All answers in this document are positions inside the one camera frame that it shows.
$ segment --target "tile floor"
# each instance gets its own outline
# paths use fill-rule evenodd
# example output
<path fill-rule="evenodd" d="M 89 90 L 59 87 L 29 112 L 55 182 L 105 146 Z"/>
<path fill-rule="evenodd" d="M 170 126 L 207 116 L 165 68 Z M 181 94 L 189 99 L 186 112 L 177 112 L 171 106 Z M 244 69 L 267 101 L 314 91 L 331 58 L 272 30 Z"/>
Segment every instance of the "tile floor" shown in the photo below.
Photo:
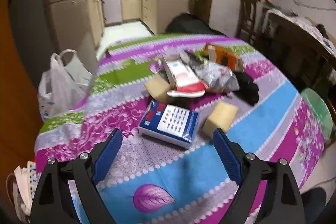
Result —
<path fill-rule="evenodd" d="M 117 42 L 120 39 L 125 38 L 139 38 L 149 37 L 152 34 L 147 28 L 140 22 L 128 22 L 120 25 L 105 27 L 104 35 L 100 40 L 100 46 L 97 50 L 97 59 L 104 53 L 105 49 Z"/>
<path fill-rule="evenodd" d="M 106 27 L 104 36 L 100 41 L 99 49 L 97 50 L 97 58 L 99 58 L 105 51 L 105 49 L 120 39 L 124 38 L 140 38 L 148 37 L 152 34 L 147 28 L 140 22 L 129 22 L 121 25 Z M 336 176 L 336 143 L 330 146 L 321 156 L 317 165 L 315 166 L 312 174 L 300 189 L 301 193 L 306 192 L 316 184 L 329 180 Z M 336 189 L 336 182 L 332 180 L 330 182 L 319 185 L 327 193 L 327 201 L 330 199 L 334 190 Z"/>

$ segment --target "blue package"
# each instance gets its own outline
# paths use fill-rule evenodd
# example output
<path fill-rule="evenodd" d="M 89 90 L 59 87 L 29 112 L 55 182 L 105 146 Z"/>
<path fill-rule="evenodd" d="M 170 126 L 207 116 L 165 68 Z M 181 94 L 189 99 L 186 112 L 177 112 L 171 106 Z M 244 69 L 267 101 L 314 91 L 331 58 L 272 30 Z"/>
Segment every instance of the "blue package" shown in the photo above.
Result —
<path fill-rule="evenodd" d="M 188 149 L 197 122 L 197 112 L 152 100 L 138 128 L 143 134 Z"/>

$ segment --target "yellow sponge block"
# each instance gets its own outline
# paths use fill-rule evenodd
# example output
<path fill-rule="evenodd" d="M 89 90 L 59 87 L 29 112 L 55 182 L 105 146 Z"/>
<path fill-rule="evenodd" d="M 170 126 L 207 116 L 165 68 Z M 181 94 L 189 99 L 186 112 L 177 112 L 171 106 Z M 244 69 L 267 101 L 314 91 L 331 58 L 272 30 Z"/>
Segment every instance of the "yellow sponge block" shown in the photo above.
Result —
<path fill-rule="evenodd" d="M 203 132 L 211 138 L 216 128 L 221 128 L 226 133 L 229 130 L 237 111 L 238 107 L 219 101 L 205 121 L 202 128 Z"/>
<path fill-rule="evenodd" d="M 167 94 L 167 91 L 171 90 L 171 87 L 160 75 L 155 75 L 144 83 L 144 86 L 155 100 L 165 104 L 172 102 L 173 98 Z"/>

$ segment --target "green plastic bin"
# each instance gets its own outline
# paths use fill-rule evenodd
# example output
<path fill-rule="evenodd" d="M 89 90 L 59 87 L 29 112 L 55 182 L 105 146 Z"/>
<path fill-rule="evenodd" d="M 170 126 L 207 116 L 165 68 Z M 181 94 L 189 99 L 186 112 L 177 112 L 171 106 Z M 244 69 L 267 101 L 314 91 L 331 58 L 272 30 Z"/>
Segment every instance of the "green plastic bin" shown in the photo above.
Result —
<path fill-rule="evenodd" d="M 302 98 L 307 102 L 310 109 L 314 112 L 316 119 L 321 126 L 323 138 L 329 140 L 333 129 L 333 120 L 325 102 L 312 89 L 306 88 L 301 92 Z"/>

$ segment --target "colorful striped tablecloth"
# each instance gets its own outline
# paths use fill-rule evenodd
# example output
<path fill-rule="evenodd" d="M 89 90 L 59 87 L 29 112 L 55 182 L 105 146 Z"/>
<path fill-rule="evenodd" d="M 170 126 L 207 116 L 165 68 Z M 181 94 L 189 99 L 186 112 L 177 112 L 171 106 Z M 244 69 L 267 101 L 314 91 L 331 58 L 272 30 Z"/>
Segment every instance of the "colorful striped tablecloth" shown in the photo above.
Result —
<path fill-rule="evenodd" d="M 155 57 L 184 48 L 201 50 L 206 43 L 230 48 L 241 56 L 245 71 L 259 86 L 259 102 L 251 107 L 234 94 L 206 94 L 190 109 L 199 112 L 199 128 L 185 151 L 142 136 L 138 123 L 150 98 L 143 83 L 156 72 Z M 98 191 L 117 223 L 218 223 L 230 205 L 237 185 L 230 181 L 202 123 L 219 100 L 239 107 L 227 133 L 246 152 L 261 160 L 290 162 L 301 187 L 324 147 L 312 111 L 285 76 L 245 42 L 217 35 L 158 35 L 124 40 L 108 48 L 100 60 L 92 87 L 73 110 L 45 123 L 35 143 L 37 171 L 50 157 L 74 159 L 104 141 L 114 128 L 123 144 Z M 261 204 L 261 183 L 247 223 Z M 82 223 L 88 223 L 78 194 L 73 191 Z"/>

